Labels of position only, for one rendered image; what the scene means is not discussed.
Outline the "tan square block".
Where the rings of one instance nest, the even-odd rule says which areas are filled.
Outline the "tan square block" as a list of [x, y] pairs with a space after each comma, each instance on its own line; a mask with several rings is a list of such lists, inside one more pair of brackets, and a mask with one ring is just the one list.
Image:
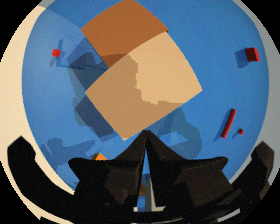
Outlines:
[[85, 95], [117, 135], [128, 140], [200, 91], [191, 65], [165, 31], [117, 60]]

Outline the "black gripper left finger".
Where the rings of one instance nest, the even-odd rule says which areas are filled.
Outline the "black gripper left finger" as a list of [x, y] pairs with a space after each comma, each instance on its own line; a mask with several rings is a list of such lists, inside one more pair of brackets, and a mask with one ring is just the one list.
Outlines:
[[128, 190], [129, 200], [137, 208], [145, 149], [147, 149], [147, 129], [143, 129], [131, 145], [113, 160], [73, 157], [68, 160], [68, 167], [79, 180]]

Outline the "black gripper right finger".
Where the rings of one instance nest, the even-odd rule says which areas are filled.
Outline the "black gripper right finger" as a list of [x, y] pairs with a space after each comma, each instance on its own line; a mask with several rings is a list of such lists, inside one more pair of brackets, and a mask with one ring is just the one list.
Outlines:
[[153, 201], [156, 208], [165, 206], [164, 202], [177, 186], [184, 181], [211, 175], [211, 173], [224, 169], [228, 157], [220, 156], [214, 159], [187, 160], [173, 152], [152, 131], [147, 129], [147, 155], [148, 168], [151, 173]]

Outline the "red cube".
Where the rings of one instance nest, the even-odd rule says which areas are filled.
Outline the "red cube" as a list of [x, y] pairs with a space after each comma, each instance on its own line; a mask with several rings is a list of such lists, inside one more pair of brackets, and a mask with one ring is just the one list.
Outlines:
[[258, 56], [257, 48], [245, 48], [246, 56], [248, 56], [249, 61], [260, 61], [260, 56]]

